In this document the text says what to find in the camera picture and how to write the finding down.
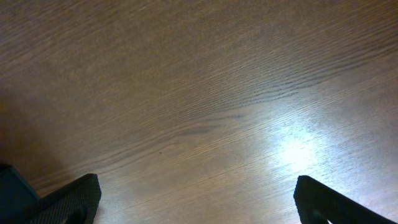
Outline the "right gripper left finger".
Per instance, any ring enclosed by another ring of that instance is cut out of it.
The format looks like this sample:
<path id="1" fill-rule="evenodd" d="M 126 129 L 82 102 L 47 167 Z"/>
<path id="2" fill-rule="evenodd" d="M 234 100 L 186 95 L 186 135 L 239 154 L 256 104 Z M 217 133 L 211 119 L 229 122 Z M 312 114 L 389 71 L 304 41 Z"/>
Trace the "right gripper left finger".
<path id="1" fill-rule="evenodd" d="M 98 176 L 86 174 L 25 208 L 18 222 L 92 224 L 100 199 Z"/>

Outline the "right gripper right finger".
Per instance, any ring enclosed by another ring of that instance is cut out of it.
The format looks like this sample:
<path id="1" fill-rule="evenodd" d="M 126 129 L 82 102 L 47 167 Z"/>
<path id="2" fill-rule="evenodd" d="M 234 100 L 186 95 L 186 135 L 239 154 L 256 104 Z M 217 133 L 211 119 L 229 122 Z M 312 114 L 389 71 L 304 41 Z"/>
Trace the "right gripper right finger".
<path id="1" fill-rule="evenodd" d="M 307 175 L 300 175 L 294 200 L 302 224 L 397 224 Z"/>

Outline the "black box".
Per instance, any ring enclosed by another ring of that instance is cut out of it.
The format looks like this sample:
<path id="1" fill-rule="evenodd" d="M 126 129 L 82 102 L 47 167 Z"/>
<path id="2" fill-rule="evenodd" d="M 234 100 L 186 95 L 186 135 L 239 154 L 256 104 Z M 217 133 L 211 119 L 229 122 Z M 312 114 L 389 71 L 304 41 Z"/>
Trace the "black box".
<path id="1" fill-rule="evenodd" d="M 21 213 L 40 197 L 11 165 L 1 163 L 1 222 Z"/>

